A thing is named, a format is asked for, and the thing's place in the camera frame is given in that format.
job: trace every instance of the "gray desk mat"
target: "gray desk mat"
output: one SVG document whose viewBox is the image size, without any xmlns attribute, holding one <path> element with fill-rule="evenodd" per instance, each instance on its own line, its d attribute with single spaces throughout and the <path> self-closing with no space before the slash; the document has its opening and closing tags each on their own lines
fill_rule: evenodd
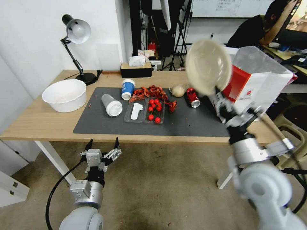
<svg viewBox="0 0 307 230">
<path fill-rule="evenodd" d="M 164 123 L 140 124 L 125 122 L 124 116 L 128 102 L 121 98 L 121 88 L 97 87 L 86 105 L 74 133 L 80 134 L 118 134 L 118 135 L 157 135 L 157 136 L 213 136 L 228 137 L 226 127 L 215 114 L 207 97 L 201 100 L 198 108 L 191 108 L 185 97 L 170 96 L 168 89 L 163 89 L 171 101 L 177 100 L 174 113 L 165 110 Z M 110 94 L 122 103 L 123 111 L 117 117 L 110 117 L 101 101 L 101 96 Z"/>
</svg>

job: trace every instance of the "garlic bulb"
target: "garlic bulb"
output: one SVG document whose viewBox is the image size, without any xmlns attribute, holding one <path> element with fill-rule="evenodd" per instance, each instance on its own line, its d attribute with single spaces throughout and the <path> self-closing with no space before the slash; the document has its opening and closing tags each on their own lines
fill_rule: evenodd
<svg viewBox="0 0 307 230">
<path fill-rule="evenodd" d="M 187 88 L 188 88 L 188 85 L 176 85 L 176 86 L 173 86 L 169 90 L 173 96 L 182 97 Z"/>
</svg>

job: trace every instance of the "black shirt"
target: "black shirt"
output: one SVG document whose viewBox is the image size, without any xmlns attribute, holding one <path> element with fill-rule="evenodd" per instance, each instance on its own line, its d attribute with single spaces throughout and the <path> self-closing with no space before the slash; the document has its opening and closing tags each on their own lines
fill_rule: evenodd
<svg viewBox="0 0 307 230">
<path fill-rule="evenodd" d="M 227 47 L 258 46 L 265 36 L 263 16 L 257 15 L 243 22 L 226 44 Z"/>
</svg>

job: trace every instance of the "tissue box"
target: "tissue box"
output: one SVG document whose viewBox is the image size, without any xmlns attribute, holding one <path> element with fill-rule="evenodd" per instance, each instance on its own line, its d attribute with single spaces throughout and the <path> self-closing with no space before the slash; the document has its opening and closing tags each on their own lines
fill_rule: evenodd
<svg viewBox="0 0 307 230">
<path fill-rule="evenodd" d="M 121 64 L 122 78 L 151 77 L 151 63 L 145 62 L 144 66 L 129 66 L 128 63 Z"/>
</svg>

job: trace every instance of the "lamp base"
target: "lamp base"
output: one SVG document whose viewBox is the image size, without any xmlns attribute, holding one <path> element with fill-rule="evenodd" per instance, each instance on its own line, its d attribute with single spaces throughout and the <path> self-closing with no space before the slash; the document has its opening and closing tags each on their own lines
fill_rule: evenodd
<svg viewBox="0 0 307 230">
<path fill-rule="evenodd" d="M 86 85 L 95 83 L 98 78 L 93 73 L 84 73 L 84 79 L 81 78 L 81 74 L 76 76 L 77 80 L 83 81 Z"/>
</svg>

